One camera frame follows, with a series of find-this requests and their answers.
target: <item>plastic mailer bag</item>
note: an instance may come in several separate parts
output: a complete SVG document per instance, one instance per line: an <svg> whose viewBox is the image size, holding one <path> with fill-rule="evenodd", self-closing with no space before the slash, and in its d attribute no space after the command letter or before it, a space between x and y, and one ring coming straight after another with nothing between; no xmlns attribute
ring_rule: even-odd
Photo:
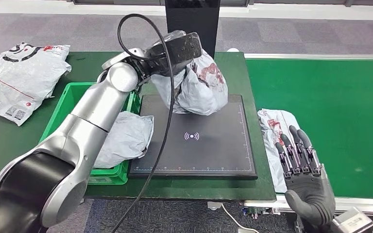
<svg viewBox="0 0 373 233"><path fill-rule="evenodd" d="M300 126L293 114L283 110L261 109L258 111L258 117L275 192L285 193L287 191L287 186L284 180L284 170L282 169L275 144L279 142L284 146L284 142L281 140L281 134L285 134L288 136L291 143L295 145L294 138L292 138L289 131L289 126L293 125L296 129L300 129Z"/></svg>
<svg viewBox="0 0 373 233"><path fill-rule="evenodd" d="M153 134L153 116L121 112L106 137L94 168L112 168L145 155Z"/></svg>
<svg viewBox="0 0 373 233"><path fill-rule="evenodd" d="M170 106L170 77L159 74L151 76L162 100ZM195 113L208 116L228 103L228 86L214 59L203 50L201 57L194 59L174 77L174 113Z"/></svg>
<svg viewBox="0 0 373 233"><path fill-rule="evenodd" d="M0 116L22 125L71 71L69 46L21 43L0 54Z"/></svg>

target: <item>green table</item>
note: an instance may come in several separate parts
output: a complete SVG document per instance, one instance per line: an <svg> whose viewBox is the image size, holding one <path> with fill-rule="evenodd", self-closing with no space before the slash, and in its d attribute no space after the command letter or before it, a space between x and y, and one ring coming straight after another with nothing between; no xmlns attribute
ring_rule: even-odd
<svg viewBox="0 0 373 233"><path fill-rule="evenodd" d="M373 56L246 57L257 110L295 115L336 197L373 198Z"/></svg>
<svg viewBox="0 0 373 233"><path fill-rule="evenodd" d="M69 82L95 81L101 72L101 64L116 55L116 52L71 52L67 61L72 72L62 77L53 93L53 99L45 100L42 106L21 127L0 117L0 170L15 157L33 148L39 141L59 97ZM227 179L153 179L144 197L159 199L202 199L202 200L275 200L268 160L257 121L255 103L243 53L216 54L215 60L223 72L230 94L241 94L248 118L255 166L258 180ZM151 85L145 85L143 93L156 93ZM129 179L127 184L90 185L88 197L127 198L135 197L145 179Z"/></svg>

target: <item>wireless charging icon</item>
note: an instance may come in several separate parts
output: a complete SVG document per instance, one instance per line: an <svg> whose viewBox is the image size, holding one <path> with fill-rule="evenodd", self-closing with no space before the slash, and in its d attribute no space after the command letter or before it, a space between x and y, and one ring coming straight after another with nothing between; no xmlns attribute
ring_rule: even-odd
<svg viewBox="0 0 373 233"><path fill-rule="evenodd" d="M189 134L188 132L186 132L184 134L184 139L185 141L188 141L190 139L195 139L195 140L199 140L199 133L194 133L194 134Z"/></svg>

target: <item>green plastic crate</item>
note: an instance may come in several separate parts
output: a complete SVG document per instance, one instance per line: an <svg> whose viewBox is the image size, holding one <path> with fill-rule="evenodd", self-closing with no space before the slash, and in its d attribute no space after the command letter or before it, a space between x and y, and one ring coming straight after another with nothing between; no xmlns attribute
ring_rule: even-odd
<svg viewBox="0 0 373 233"><path fill-rule="evenodd" d="M64 121L84 95L85 91L93 84L95 83L69 83L65 87L52 117L39 140L40 142L61 125L62 121ZM135 92L132 92L127 98L122 110L139 114L140 106L141 101L139 96ZM128 181L128 164L129 161L124 161L111 169L93 169L89 177L89 184L125 184Z"/></svg>

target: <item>grey plastic bag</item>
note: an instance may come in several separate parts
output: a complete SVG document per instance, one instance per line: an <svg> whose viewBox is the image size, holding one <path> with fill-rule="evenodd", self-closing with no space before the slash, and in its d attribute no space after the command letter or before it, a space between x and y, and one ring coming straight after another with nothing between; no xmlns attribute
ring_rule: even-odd
<svg viewBox="0 0 373 233"><path fill-rule="evenodd" d="M151 142L153 116L122 112L106 137L94 168L112 168L125 160L141 158Z"/></svg>
<svg viewBox="0 0 373 233"><path fill-rule="evenodd" d="M170 78L159 74L151 76L162 100L169 108ZM185 70L176 74L174 113L195 113L208 116L219 111L228 102L228 86L211 56L203 50Z"/></svg>

